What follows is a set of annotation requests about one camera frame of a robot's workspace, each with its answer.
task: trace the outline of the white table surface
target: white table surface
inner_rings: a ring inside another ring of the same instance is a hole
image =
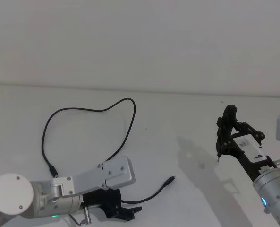
[[[233,157],[216,162],[216,121],[227,104],[237,118],[266,135],[263,147],[280,158],[275,139],[280,98],[196,96],[0,86],[0,173],[48,180],[41,136],[49,116],[63,107],[105,108],[124,97],[137,106],[136,118],[121,155],[134,167],[136,183],[122,188],[122,198],[138,200],[154,193],[169,176],[175,182],[151,201],[133,221],[108,220],[93,210],[96,227],[277,227],[263,212],[252,182]],[[46,155],[61,176],[93,168],[122,142],[132,115],[123,103],[107,113],[59,113],[46,135]],[[27,220],[5,227],[74,227],[67,216]]]

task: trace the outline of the blue led light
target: blue led light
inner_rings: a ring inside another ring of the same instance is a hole
[[[261,197],[263,205],[266,207],[268,205],[267,200],[264,197]]]

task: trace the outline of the cable connector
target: cable connector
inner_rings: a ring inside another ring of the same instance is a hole
[[[163,187],[166,187],[166,186],[168,186],[169,184],[171,184],[171,182],[173,182],[175,178],[176,178],[175,176],[171,176],[170,178],[168,178],[168,179],[164,182]]]
[[[50,166],[50,173],[53,176],[53,178],[57,178],[58,177],[58,172],[56,170],[56,168],[54,166]]]

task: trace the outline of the white label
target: white label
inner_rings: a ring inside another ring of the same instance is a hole
[[[267,160],[263,148],[253,138],[251,134],[234,138],[238,147],[245,152],[250,162],[259,162]]]

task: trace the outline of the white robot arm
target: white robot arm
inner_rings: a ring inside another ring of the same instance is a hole
[[[238,122],[236,111],[235,106],[228,105],[223,117],[217,121],[218,158],[231,155],[240,162],[253,181],[253,187],[261,198],[265,213],[271,213],[280,226],[280,168],[277,166],[279,162],[273,162],[264,154],[261,141],[265,135],[246,122]],[[238,132],[232,135],[232,128]],[[276,139],[280,141],[280,116],[277,118]]]
[[[4,174],[0,176],[0,226],[17,215],[42,218],[72,214],[80,209],[85,213],[83,223],[90,224],[88,207],[103,205],[107,196],[117,198],[104,204],[107,217],[129,221],[141,208],[122,208],[119,188],[134,182],[135,175],[127,157],[106,161],[79,175],[50,181],[30,182],[18,174]]]

